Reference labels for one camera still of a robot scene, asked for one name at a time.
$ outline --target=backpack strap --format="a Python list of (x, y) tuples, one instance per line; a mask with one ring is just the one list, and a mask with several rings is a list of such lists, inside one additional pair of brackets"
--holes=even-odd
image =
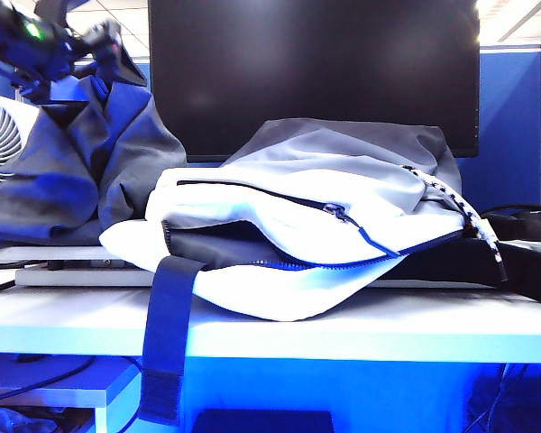
[(192, 289), (204, 266), (171, 255), (162, 259), (154, 274), (142, 350), (140, 419), (179, 424)]

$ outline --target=white table top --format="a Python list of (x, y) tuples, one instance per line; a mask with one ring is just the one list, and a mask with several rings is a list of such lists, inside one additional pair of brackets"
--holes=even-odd
[[(140, 355), (149, 291), (0, 292), (0, 353)], [(188, 356), (541, 363), (541, 304), (490, 290), (365, 289), (277, 323), (195, 299)]]

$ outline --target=backpack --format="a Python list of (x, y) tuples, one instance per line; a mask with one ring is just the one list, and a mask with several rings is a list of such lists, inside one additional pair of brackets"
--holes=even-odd
[(410, 254), (473, 226), (439, 128), (283, 119), (218, 168), (165, 170), (144, 220), (100, 236), (156, 272), (142, 356), (142, 419), (178, 424), (192, 293), (271, 320), (323, 313)]

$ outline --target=ceiling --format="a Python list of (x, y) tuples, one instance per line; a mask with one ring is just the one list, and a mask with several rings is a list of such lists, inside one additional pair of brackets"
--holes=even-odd
[[(35, 0), (12, 3), (31, 12)], [(541, 41), (541, 0), (478, 0), (477, 5), (482, 45)], [(68, 16), (78, 32), (106, 19), (122, 25), (124, 45), (132, 57), (149, 57), (148, 0), (90, 0)]]
[(482, 45), (541, 41), (541, 0), (478, 0)]

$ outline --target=desk fan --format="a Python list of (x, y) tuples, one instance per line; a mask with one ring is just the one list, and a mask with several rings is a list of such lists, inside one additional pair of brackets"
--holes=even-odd
[[(37, 115), (35, 106), (0, 97), (0, 168), (20, 154)], [(9, 176), (0, 171), (0, 183)]]

